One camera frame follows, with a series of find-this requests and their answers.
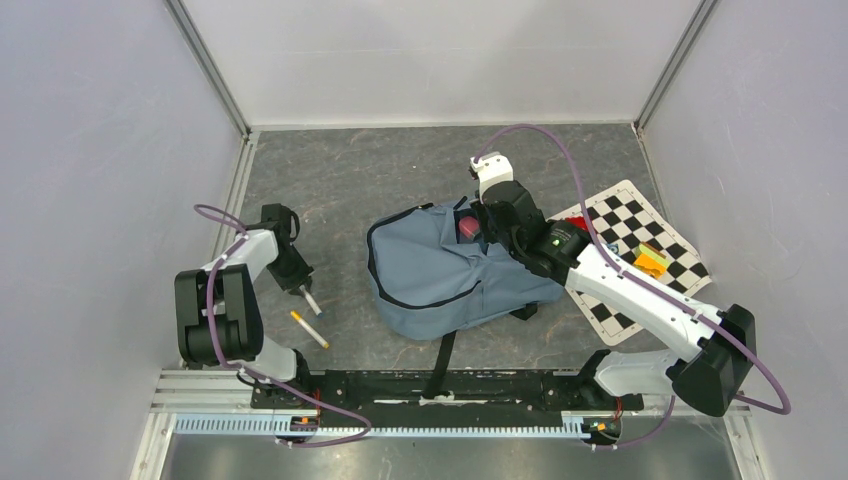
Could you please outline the blue cap marker pen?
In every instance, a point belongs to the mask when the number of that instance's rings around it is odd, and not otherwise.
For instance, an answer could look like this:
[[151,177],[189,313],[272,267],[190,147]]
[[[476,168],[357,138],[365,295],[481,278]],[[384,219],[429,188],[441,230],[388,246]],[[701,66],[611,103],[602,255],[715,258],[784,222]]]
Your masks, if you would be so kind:
[[301,285],[299,287],[299,292],[309,305],[309,308],[312,310],[314,315],[316,317],[321,317],[323,315],[323,310],[321,309],[315,298],[312,296],[309,289],[305,285]]

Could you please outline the pink grey eraser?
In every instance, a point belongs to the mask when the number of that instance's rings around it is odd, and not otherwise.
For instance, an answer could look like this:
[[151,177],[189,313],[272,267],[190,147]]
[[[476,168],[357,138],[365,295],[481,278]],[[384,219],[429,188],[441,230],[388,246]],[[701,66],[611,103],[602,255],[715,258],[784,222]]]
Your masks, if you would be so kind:
[[479,221],[473,216],[464,216],[457,222],[457,231],[462,241],[475,241],[480,234]]

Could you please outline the yellow cap marker pen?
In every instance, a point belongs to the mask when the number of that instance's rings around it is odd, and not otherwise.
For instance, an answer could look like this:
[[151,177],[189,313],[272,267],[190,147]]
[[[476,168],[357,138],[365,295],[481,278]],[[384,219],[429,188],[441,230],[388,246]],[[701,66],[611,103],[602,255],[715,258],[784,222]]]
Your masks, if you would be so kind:
[[315,330],[297,311],[291,310],[289,312],[291,318],[323,349],[329,349],[329,342],[317,331]]

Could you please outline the blue fabric backpack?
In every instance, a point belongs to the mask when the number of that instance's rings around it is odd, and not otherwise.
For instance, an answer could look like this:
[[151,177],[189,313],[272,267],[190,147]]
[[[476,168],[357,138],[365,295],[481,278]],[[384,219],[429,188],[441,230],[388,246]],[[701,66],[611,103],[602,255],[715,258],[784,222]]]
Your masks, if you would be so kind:
[[564,289],[536,276],[498,243],[462,223],[477,216],[467,198],[423,204],[376,221],[366,233],[367,272],[380,318],[417,341],[438,340],[437,363],[422,390],[442,393],[455,336],[505,315],[526,320]]

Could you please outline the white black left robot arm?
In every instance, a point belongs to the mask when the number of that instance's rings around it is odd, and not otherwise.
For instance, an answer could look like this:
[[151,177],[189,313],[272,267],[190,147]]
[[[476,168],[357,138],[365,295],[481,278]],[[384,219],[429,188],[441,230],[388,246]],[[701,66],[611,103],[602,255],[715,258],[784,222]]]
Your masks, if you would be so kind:
[[303,355],[264,332],[254,283],[267,271],[286,293],[309,297],[313,269],[296,249],[300,219],[290,208],[266,204],[258,222],[248,225],[211,205],[200,215],[233,228],[234,242],[199,269],[176,275],[178,349],[191,369],[222,367],[248,375],[290,407],[306,405],[314,381]]

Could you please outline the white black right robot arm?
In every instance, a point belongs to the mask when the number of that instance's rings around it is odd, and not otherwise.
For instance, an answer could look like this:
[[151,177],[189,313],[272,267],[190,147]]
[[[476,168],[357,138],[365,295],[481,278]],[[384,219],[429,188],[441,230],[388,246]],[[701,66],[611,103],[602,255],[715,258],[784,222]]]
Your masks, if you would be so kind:
[[661,351],[603,355],[577,382],[585,405],[668,394],[709,416],[726,413],[754,365],[749,310],[738,304],[721,310],[661,284],[597,246],[588,232],[546,219],[515,180],[483,187],[472,207],[484,239],[500,243],[532,274],[601,301],[663,342]]

